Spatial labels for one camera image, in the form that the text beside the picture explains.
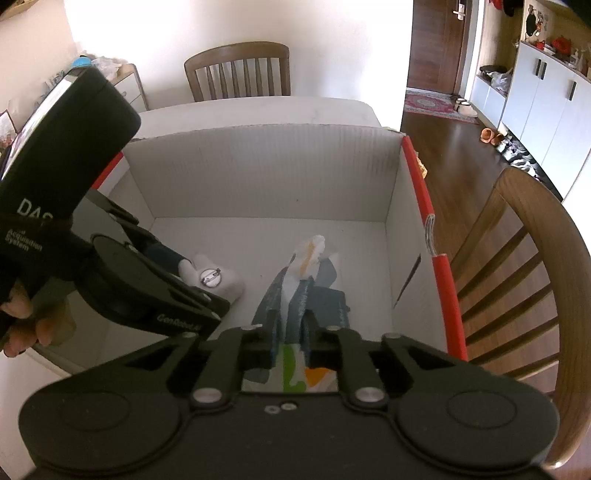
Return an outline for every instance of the wooden chair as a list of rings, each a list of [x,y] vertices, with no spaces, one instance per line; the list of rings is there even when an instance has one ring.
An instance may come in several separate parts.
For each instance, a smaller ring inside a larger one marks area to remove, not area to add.
[[[217,72],[219,75],[220,87],[222,91],[222,98],[228,98],[228,84],[226,83],[226,72],[224,63],[230,63],[230,70],[232,72],[232,86],[234,89],[234,97],[240,97],[241,90],[238,85],[238,75],[236,71],[236,61],[242,60],[242,68],[244,72],[244,94],[247,97],[252,96],[250,72],[248,70],[247,59],[255,59],[255,94],[263,96],[263,85],[261,76],[261,64],[259,59],[267,59],[267,82],[269,95],[275,95],[275,86],[273,80],[273,69],[271,59],[279,59],[279,71],[281,76],[281,94],[291,95],[290,85],[290,49],[281,43],[273,43],[268,41],[253,41],[245,43],[235,43],[232,45],[224,45],[223,47],[212,48],[188,59],[185,66],[185,73],[187,80],[193,92],[193,98],[196,102],[203,102],[203,92],[199,80],[197,78],[197,70],[205,68],[207,73],[207,83],[209,85],[209,93],[212,100],[217,99],[216,88],[213,81],[211,67],[217,64]]]
[[[574,454],[591,424],[591,258],[583,238],[560,202],[541,183],[511,167],[497,179],[483,210],[451,263],[456,285],[479,241],[499,222],[507,206],[517,214],[523,227],[459,289],[458,298],[465,298],[491,276],[527,234],[538,252],[464,312],[462,320],[469,322],[493,305],[540,263],[544,264],[550,283],[469,335],[466,343],[473,345],[497,332],[516,321],[550,292],[554,294],[558,314],[555,318],[543,319],[542,324],[531,331],[471,361],[485,364],[515,352],[555,327],[559,328],[559,353],[505,373],[524,380],[558,364],[552,400],[560,413],[560,430],[545,464],[548,468],[558,468]]]

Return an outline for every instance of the finger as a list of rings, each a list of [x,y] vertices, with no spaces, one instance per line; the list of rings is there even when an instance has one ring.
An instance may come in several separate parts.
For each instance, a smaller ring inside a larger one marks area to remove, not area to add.
[[[14,358],[18,355],[18,352],[13,348],[10,342],[4,344],[4,355],[8,358]]]
[[[51,345],[59,324],[60,318],[58,316],[45,317],[39,320],[35,324],[35,332],[39,343],[43,346]]]
[[[13,325],[10,328],[8,346],[9,350],[19,354],[32,347],[37,342],[35,326],[31,324]]]
[[[14,283],[10,291],[9,300],[3,303],[0,309],[17,319],[26,319],[31,316],[33,313],[33,304],[31,304],[29,295],[20,280]]]

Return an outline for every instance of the shelf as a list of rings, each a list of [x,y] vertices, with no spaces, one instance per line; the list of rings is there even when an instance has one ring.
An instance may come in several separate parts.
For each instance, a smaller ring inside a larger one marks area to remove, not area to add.
[[[8,18],[14,17],[15,15],[22,14],[29,10],[33,5],[35,5],[39,0],[25,0],[24,3],[20,5],[15,5],[14,7],[10,7],[6,10],[2,15],[0,15],[0,22],[3,20],[7,20]]]

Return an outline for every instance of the human hand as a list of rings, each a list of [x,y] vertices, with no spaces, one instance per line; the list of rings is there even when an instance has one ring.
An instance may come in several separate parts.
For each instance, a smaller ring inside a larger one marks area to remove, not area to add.
[[[8,301],[0,306],[0,310],[19,320],[25,320],[33,314],[33,304],[20,280],[17,280],[10,292]],[[39,341],[43,346],[49,345],[56,331],[69,318],[66,301],[59,302],[42,312],[38,319],[16,322],[6,335],[4,355],[13,358],[32,347]]]

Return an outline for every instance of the plastic bag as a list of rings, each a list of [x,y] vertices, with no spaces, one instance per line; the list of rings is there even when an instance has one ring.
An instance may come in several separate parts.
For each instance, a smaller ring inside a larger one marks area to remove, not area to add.
[[[491,73],[491,86],[504,94],[509,93],[509,88],[511,87],[511,81],[513,80],[513,74],[511,72],[508,73],[498,73],[492,72]]]
[[[113,59],[108,59],[106,57],[98,57],[92,61],[92,64],[98,68],[109,81],[117,77],[119,67],[122,65],[121,63],[116,63]]]

